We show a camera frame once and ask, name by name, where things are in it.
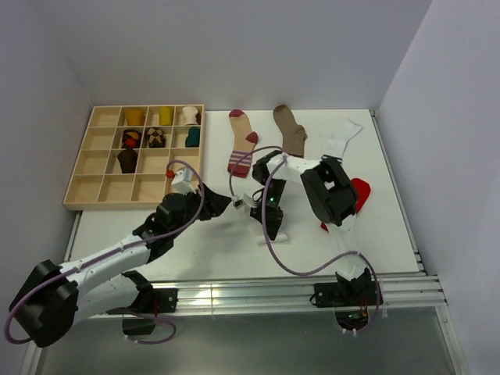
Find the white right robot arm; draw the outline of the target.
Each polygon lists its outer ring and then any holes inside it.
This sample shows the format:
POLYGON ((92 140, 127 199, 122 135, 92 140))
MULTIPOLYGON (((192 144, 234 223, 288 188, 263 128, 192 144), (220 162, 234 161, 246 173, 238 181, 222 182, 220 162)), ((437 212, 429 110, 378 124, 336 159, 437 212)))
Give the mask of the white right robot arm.
POLYGON ((264 243, 275 261, 279 259, 272 249, 272 240, 284 217, 279 204, 287 182, 304 188, 312 212, 326 225, 330 238, 337 243, 337 255, 315 270, 300 273, 282 262, 278 265, 300 277, 312 276, 332 265, 340 300, 349 305, 357 303, 370 286, 375 272, 359 252, 355 235, 359 195, 341 160, 324 155, 318 161, 311 161, 275 151, 254 164, 252 177, 264 186, 264 190, 251 209, 251 217, 261 223, 264 243))

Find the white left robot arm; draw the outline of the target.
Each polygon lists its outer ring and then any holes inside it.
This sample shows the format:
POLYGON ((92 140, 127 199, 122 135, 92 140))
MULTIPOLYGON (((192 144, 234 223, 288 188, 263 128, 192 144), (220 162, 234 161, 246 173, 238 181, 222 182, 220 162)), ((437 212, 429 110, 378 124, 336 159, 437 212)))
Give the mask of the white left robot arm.
POLYGON ((37 264, 11 302, 6 340, 22 344, 10 332, 16 321, 29 341, 44 348, 82 320, 108 312, 140 316, 152 330, 161 298, 137 268, 165 255, 193 222, 221 216, 230 203, 204 184, 188 193, 170 193, 117 244, 60 265, 50 260, 37 264))

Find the dark brown striped sock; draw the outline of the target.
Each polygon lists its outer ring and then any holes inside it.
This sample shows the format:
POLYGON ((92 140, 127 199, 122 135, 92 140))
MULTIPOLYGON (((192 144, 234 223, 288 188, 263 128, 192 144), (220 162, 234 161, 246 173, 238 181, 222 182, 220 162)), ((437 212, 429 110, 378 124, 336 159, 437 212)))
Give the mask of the dark brown striped sock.
POLYGON ((122 173, 135 173, 138 154, 133 149, 123 149, 117 156, 122 173))

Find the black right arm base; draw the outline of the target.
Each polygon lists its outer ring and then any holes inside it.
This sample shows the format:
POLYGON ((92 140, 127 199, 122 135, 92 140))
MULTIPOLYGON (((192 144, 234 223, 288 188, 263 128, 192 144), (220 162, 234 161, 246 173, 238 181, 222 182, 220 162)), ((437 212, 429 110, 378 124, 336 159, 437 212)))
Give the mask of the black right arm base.
POLYGON ((309 303, 318 309, 347 308, 334 314, 342 330, 358 333, 370 322, 370 307, 375 312, 383 304, 383 297, 378 286, 369 281, 365 286, 357 287, 350 282, 316 283, 309 303))

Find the plain white sock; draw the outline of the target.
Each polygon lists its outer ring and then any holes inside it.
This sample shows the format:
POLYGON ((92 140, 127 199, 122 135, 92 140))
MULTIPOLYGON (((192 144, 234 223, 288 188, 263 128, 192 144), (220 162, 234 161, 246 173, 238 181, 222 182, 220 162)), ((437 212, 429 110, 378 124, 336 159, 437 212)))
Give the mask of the plain white sock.
MULTIPOLYGON (((264 234, 256 234, 254 236, 254 239, 255 239, 255 243, 258 245, 258 246, 264 246, 266 245, 266 238, 264 236, 264 234)), ((283 232, 280 232, 276 235, 276 237, 274 239, 269 239, 269 242, 274 244, 274 243, 284 243, 284 242, 287 242, 289 241, 289 237, 287 234, 283 233, 283 232)))

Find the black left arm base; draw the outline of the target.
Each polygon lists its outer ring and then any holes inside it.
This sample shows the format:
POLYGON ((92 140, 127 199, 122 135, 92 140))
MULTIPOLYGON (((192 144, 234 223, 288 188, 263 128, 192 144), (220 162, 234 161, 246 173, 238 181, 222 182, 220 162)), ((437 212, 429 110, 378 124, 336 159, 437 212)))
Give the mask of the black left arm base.
POLYGON ((172 340, 176 333, 176 325, 163 314, 174 313, 177 308, 176 288, 166 291, 149 289, 141 291, 131 306, 108 310, 108 315, 121 315, 122 331, 126 339, 142 345, 155 345, 172 340), (156 328, 168 327, 170 334, 163 339, 146 340, 156 328))

